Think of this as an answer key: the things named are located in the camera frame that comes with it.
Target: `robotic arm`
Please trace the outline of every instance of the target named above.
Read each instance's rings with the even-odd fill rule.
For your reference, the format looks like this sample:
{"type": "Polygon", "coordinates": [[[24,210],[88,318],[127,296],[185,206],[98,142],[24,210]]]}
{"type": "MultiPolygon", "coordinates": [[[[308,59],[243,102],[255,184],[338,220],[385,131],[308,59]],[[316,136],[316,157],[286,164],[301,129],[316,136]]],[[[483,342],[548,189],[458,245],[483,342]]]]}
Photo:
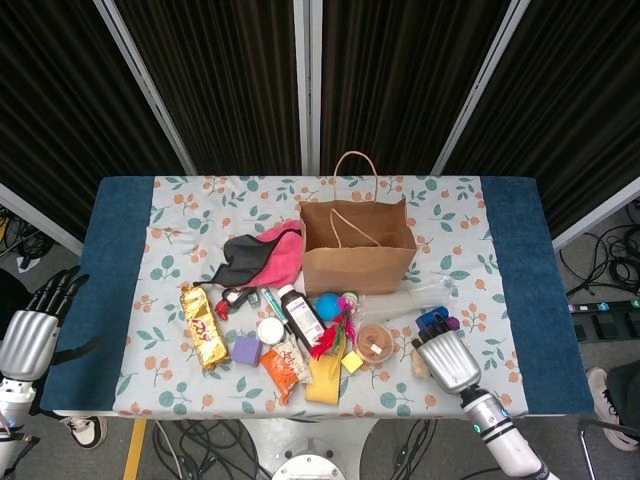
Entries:
{"type": "Polygon", "coordinates": [[[20,432],[36,396],[32,387],[49,365],[77,358],[91,350],[97,340],[66,352],[55,352],[58,334],[71,307],[73,297],[89,279],[82,275],[73,280],[79,267],[62,270],[39,289],[25,310],[12,317],[0,346],[0,476],[15,470],[18,461],[39,439],[20,432]],[[11,468],[13,450],[18,442],[26,442],[11,468]]]}
{"type": "Polygon", "coordinates": [[[413,347],[440,388],[460,395],[462,411],[502,471],[514,478],[559,480],[520,435],[500,401],[480,388],[478,362],[447,322],[440,315],[436,318],[435,324],[420,330],[413,347]]]}

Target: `black curtain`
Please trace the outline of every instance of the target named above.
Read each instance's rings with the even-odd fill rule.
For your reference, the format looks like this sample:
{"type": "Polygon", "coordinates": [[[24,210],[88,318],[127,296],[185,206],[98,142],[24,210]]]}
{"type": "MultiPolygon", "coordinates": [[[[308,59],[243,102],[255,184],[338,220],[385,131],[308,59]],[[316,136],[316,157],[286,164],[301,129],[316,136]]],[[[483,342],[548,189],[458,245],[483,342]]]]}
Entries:
{"type": "Polygon", "coordinates": [[[117,5],[201,173],[300,173],[291,0],[117,5]]]}
{"type": "Polygon", "coordinates": [[[324,0],[321,173],[429,173],[508,3],[324,0]]]}
{"type": "Polygon", "coordinates": [[[0,182],[78,239],[109,175],[184,173],[92,2],[3,1],[0,182]]]}
{"type": "Polygon", "coordinates": [[[562,233],[640,175],[640,3],[531,2],[445,168],[535,177],[562,233]]]}

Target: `brown paper bag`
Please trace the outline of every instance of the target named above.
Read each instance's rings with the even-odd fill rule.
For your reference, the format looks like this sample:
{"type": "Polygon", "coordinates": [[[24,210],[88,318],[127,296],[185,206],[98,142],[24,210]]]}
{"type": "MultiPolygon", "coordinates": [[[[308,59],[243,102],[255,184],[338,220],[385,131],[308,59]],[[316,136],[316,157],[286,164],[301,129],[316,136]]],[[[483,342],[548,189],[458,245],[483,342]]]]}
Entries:
{"type": "Polygon", "coordinates": [[[378,175],[366,155],[346,152],[333,173],[331,202],[300,202],[304,254],[302,271],[307,295],[347,290],[364,294],[393,293],[416,253],[407,226],[405,199],[380,203],[378,175]],[[336,199],[338,168],[348,155],[364,157],[376,177],[373,202],[336,199]]]}

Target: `bottle label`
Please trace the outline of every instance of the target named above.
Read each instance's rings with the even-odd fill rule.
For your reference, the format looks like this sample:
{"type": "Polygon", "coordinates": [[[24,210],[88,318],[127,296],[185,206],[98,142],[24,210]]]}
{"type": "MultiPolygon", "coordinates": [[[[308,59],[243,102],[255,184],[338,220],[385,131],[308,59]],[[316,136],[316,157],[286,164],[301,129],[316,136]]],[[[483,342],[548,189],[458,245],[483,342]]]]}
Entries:
{"type": "Polygon", "coordinates": [[[304,298],[296,298],[288,303],[285,308],[289,311],[308,342],[311,345],[315,344],[316,340],[324,333],[324,329],[304,298]]]}

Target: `gold snack package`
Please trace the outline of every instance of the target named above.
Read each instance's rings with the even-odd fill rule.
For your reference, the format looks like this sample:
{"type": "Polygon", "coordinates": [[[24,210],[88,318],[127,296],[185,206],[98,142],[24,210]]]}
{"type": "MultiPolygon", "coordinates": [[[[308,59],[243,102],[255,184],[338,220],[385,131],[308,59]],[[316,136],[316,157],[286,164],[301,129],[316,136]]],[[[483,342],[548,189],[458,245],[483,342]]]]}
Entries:
{"type": "Polygon", "coordinates": [[[229,360],[216,317],[202,287],[191,287],[182,292],[180,303],[189,325],[189,333],[198,353],[200,364],[207,370],[229,360]]]}

